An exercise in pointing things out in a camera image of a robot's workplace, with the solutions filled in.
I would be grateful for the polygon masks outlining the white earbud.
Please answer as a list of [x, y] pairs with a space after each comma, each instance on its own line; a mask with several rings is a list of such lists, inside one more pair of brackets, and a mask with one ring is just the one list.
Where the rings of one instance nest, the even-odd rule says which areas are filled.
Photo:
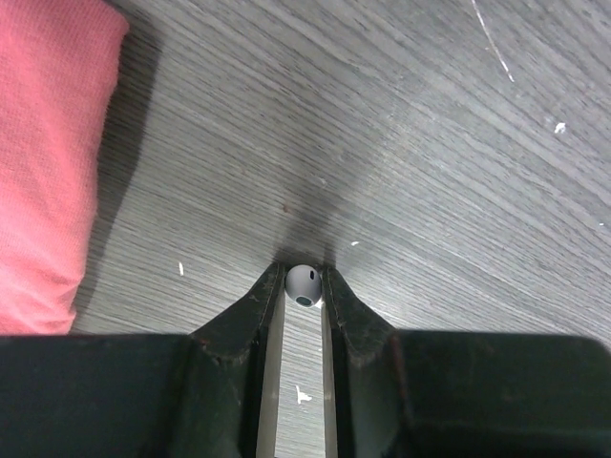
[[322, 280], [318, 271], [309, 265], [291, 267], [285, 277], [287, 296], [302, 307], [312, 307], [322, 298]]

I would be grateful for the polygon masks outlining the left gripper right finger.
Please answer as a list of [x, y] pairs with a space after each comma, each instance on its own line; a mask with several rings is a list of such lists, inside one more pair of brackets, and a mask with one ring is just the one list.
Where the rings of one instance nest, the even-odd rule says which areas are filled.
[[329, 457], [606, 457], [610, 352], [572, 335], [389, 324], [322, 270]]

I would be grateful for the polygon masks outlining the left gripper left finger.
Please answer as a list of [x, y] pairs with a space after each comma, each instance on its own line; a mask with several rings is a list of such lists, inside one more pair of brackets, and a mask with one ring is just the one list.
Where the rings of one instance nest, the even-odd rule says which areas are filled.
[[189, 334], [3, 338], [2, 455], [273, 456], [285, 271]]

